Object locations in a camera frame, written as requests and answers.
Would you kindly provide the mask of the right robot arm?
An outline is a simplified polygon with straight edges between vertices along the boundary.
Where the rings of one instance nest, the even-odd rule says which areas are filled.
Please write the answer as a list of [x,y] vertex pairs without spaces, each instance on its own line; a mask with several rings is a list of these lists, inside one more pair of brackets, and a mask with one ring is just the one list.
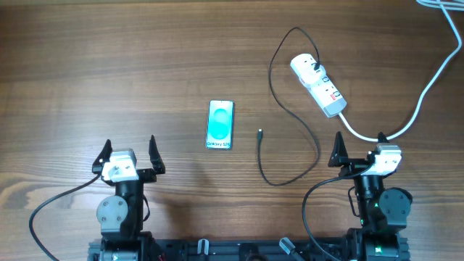
[[402,159],[401,149],[383,133],[365,158],[349,157],[341,132],[335,135],[329,167],[340,167],[340,178],[354,182],[360,228],[350,228],[341,240],[342,260],[410,260],[406,238],[413,197],[402,188],[385,188],[384,179],[394,174]]

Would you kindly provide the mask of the Galaxy smartphone teal screen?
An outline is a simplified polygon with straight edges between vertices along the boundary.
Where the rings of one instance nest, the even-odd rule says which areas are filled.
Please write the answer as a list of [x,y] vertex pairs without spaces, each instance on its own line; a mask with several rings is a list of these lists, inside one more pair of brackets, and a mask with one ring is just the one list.
[[208,110],[206,147],[226,149],[232,147],[234,102],[211,100]]

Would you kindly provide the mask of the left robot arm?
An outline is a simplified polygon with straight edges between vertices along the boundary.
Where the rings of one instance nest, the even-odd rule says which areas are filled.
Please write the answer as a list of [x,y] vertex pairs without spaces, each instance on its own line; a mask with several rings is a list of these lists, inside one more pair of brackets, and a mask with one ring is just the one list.
[[92,164],[92,172],[115,188],[115,194],[103,199],[96,210],[101,226],[101,241],[90,244],[88,259],[97,261],[164,260],[165,255],[152,233],[143,231],[144,213],[148,200],[144,184],[154,183],[165,173],[165,165],[158,152],[155,138],[149,141],[150,168],[137,169],[132,149],[114,150],[106,141]]

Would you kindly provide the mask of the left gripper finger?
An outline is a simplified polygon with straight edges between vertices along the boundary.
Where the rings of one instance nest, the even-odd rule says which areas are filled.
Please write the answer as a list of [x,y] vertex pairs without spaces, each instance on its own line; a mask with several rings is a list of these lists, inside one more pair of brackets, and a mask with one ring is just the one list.
[[112,153],[112,144],[109,139],[106,140],[103,149],[94,160],[93,168],[103,168],[106,162],[109,162],[110,155]]
[[153,135],[151,135],[151,138],[149,141],[149,159],[150,159],[150,162],[154,170],[165,169],[165,164],[162,161],[162,158],[157,148],[155,137]]

